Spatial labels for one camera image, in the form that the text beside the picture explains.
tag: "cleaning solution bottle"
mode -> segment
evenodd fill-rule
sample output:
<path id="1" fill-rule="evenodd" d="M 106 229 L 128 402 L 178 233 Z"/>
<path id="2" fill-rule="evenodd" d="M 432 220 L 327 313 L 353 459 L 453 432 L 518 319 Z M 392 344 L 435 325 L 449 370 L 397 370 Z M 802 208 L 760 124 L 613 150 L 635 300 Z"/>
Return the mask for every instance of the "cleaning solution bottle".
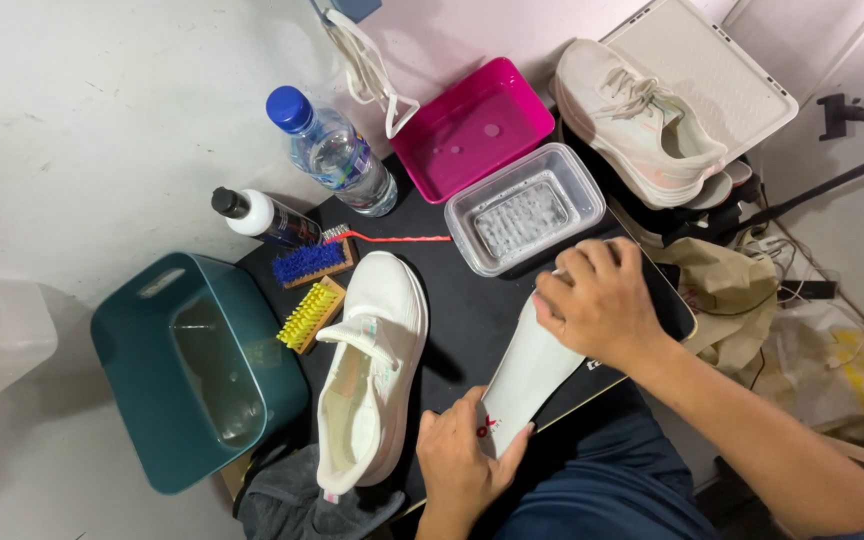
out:
<path id="1" fill-rule="evenodd" d="M 322 239 L 316 222 L 254 189 L 219 187 L 212 192 L 212 209 L 239 235 L 263 242 L 298 248 Z"/>
<path id="2" fill-rule="evenodd" d="M 396 179 L 349 118 L 328 105 L 313 106 L 293 86 L 271 92 L 265 109 L 286 133 L 286 152 L 296 167 L 355 212 L 389 214 L 399 196 Z"/>

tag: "teal plastic basket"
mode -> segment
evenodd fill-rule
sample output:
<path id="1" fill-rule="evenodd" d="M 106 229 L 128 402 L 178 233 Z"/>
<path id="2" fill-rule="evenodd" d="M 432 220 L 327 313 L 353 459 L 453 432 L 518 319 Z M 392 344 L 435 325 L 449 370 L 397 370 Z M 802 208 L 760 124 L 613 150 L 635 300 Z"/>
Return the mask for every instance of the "teal plastic basket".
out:
<path id="1" fill-rule="evenodd" d="M 149 484 L 179 493 L 306 408 L 295 354 L 252 277 L 168 254 L 92 317 L 102 369 Z"/>

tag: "gray towel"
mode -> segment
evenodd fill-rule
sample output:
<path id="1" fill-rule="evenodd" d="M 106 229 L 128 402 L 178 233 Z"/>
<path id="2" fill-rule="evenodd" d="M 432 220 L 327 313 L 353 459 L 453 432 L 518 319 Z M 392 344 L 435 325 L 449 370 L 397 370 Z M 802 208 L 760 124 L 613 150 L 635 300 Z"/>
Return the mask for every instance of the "gray towel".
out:
<path id="1" fill-rule="evenodd" d="M 255 475 L 237 516 L 248 540 L 359 540 L 405 501 L 402 491 L 371 486 L 352 488 L 338 504 L 328 502 L 316 483 L 318 465 L 319 445 L 314 444 Z"/>

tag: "pink plastic tub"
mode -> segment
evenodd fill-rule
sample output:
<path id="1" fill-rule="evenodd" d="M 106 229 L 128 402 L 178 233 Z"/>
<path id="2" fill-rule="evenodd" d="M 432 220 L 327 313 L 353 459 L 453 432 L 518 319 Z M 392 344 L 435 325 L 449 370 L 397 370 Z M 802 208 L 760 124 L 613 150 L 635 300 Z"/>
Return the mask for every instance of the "pink plastic tub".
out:
<path id="1" fill-rule="evenodd" d="M 498 57 L 425 104 L 390 142 L 430 203 L 525 156 L 555 120 L 507 57 Z"/>

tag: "hand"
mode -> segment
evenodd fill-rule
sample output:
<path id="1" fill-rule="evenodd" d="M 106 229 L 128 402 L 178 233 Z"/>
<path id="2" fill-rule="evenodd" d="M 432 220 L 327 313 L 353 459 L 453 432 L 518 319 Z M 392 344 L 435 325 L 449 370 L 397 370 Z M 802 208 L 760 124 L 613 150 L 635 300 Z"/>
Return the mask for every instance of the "hand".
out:
<path id="1" fill-rule="evenodd" d="M 441 415 L 422 413 L 415 452 L 428 501 L 420 537 L 465 538 L 475 520 L 512 485 L 535 425 L 522 428 L 499 459 L 487 457 L 475 437 L 475 407 L 485 391 L 485 386 L 471 387 Z"/>
<path id="2" fill-rule="evenodd" d="M 642 253 L 628 238 L 582 240 L 535 279 L 538 324 L 569 349 L 629 373 L 671 339 L 649 299 Z"/>

